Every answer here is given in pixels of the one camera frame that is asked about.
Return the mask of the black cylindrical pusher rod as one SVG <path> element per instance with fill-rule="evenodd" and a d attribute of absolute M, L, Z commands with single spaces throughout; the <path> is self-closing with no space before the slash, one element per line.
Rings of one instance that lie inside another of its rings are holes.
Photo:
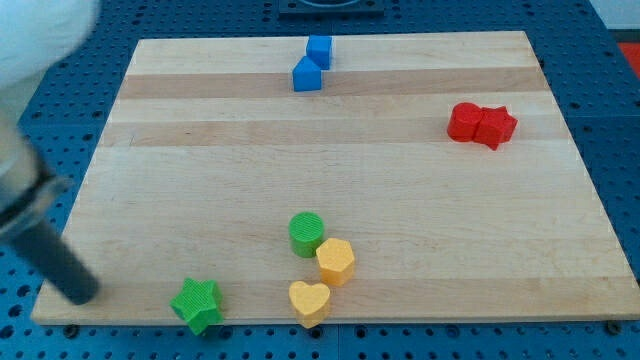
<path fill-rule="evenodd" d="M 22 231 L 9 244 L 72 304 L 86 304 L 97 295 L 98 278 L 50 224 L 41 221 Z"/>

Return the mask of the silver tool mount collar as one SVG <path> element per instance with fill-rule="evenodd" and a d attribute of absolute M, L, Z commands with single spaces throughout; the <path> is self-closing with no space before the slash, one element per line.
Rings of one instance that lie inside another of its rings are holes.
<path fill-rule="evenodd" d="M 36 225 L 71 181 L 56 175 L 15 124 L 1 124 L 1 242 Z"/>

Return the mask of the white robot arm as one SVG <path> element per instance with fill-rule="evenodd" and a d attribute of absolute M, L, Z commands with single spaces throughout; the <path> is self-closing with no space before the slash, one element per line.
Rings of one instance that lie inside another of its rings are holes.
<path fill-rule="evenodd" d="M 18 129 L 43 75 L 90 35 L 97 1 L 16 0 L 1 4 L 1 242 L 29 262 L 75 305 L 99 281 L 46 221 L 68 179 L 49 169 Z"/>

